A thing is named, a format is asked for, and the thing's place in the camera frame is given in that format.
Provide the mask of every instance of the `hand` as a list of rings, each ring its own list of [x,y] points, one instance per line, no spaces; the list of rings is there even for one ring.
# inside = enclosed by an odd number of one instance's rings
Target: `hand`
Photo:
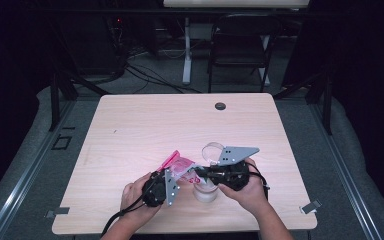
[[[132,205],[141,195],[142,188],[145,185],[146,181],[151,176],[151,173],[146,174],[145,176],[139,178],[134,183],[129,183],[123,190],[123,195],[121,197],[120,210],[126,209]],[[132,209],[139,207],[143,202],[139,201]],[[149,220],[160,210],[161,206],[157,207],[148,207],[146,205],[141,206],[140,208],[126,213],[119,221],[123,221],[123,224],[128,224],[132,230],[136,231]]]
[[[256,166],[251,158],[245,159],[246,162]],[[249,166],[250,172],[257,172],[254,167]],[[219,189],[229,198],[232,198],[248,212],[257,217],[261,211],[264,211],[269,203],[264,195],[264,188],[261,179],[251,175],[248,184],[240,191],[235,191],[226,185],[219,184]]]

